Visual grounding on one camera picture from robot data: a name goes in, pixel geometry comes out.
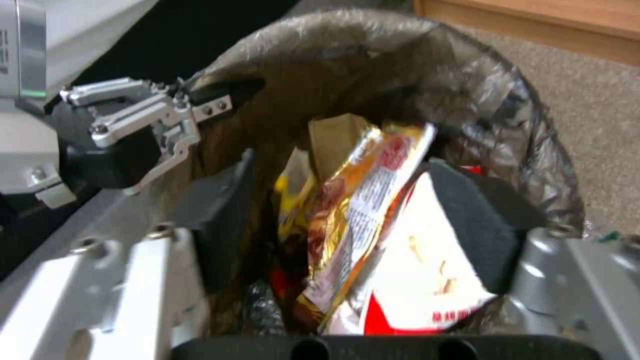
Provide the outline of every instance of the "trash bin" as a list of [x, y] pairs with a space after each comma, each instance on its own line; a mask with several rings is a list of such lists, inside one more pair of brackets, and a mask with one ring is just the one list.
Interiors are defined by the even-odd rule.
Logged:
[[[431, 154], [484, 166], [542, 210], [556, 235], [581, 236], [584, 208], [572, 162], [535, 89], [492, 48], [449, 26], [377, 10], [291, 17], [244, 38], [189, 82], [197, 90], [256, 78], [264, 88], [231, 119], [206, 125], [190, 161], [152, 189], [160, 214], [191, 180], [255, 150], [255, 190], [235, 284], [252, 266], [250, 249], [264, 241], [260, 214], [274, 182], [294, 146], [308, 149], [307, 122], [343, 113], [378, 124], [438, 124]], [[233, 299], [241, 294], [226, 291], [212, 302], [238, 312]]]

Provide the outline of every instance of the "green light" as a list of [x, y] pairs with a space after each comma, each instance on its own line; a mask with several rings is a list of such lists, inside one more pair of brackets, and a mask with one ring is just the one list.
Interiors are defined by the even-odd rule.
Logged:
[[20, 96], [24, 97], [47, 97], [47, 92], [44, 91], [36, 91], [36, 90], [22, 90], [20, 91]]

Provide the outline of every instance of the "hole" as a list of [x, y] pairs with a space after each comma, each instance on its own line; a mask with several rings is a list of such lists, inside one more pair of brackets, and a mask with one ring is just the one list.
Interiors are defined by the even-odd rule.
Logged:
[[329, 349], [316, 339], [305, 339], [293, 347], [291, 360], [329, 360]]
[[587, 325], [587, 322], [581, 318], [577, 318], [573, 321], [573, 328], [578, 331], [586, 331], [586, 332], [589, 331], [589, 326]]
[[445, 340], [438, 346], [439, 360], [478, 360], [478, 354], [470, 343], [459, 339]]
[[159, 233], [162, 233], [164, 231], [169, 230], [169, 226], [165, 225], [165, 224], [158, 224], [158, 225], [154, 226], [154, 230], [159, 232]]
[[80, 241], [80, 245], [83, 247], [91, 246], [96, 243], [96, 239], [94, 238], [86, 238]]

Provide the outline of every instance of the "snack wrapper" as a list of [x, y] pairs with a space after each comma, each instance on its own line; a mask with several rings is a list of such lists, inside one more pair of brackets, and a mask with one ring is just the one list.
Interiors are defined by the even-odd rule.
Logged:
[[298, 303], [324, 327], [365, 266], [385, 214], [435, 137], [435, 127], [368, 130], [319, 189], [308, 234], [308, 285]]
[[297, 147], [274, 186], [278, 200], [278, 239], [280, 243], [306, 240], [311, 206], [317, 189], [316, 177], [307, 151]]
[[428, 173], [406, 196], [379, 242], [379, 263], [349, 294], [327, 334], [425, 335], [446, 331], [494, 298], [482, 285]]

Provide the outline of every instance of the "wooden furniture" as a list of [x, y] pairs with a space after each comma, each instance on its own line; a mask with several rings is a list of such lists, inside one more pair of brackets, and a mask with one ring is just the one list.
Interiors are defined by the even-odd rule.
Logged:
[[640, 65], [640, 0], [414, 0], [420, 16]]

